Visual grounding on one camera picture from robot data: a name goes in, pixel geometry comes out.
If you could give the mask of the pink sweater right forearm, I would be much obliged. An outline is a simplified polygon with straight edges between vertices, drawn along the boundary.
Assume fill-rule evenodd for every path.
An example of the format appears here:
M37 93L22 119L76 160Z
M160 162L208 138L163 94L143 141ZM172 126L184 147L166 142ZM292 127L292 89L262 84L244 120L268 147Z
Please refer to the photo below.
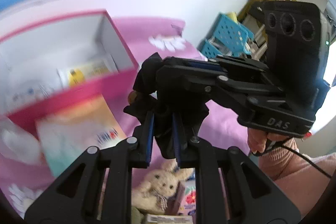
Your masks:
M302 217L315 206L330 181L307 161L284 148L260 157L259 168L297 206Z

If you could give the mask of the right hand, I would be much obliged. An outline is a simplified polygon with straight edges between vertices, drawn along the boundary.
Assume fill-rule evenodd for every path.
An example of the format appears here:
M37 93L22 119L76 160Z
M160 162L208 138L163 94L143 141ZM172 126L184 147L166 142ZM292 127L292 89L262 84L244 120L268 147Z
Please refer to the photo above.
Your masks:
M270 141L286 141L287 136L276 133L266 133L259 129L248 129L248 146L253 154L256 152L263 153L266 149L266 142Z

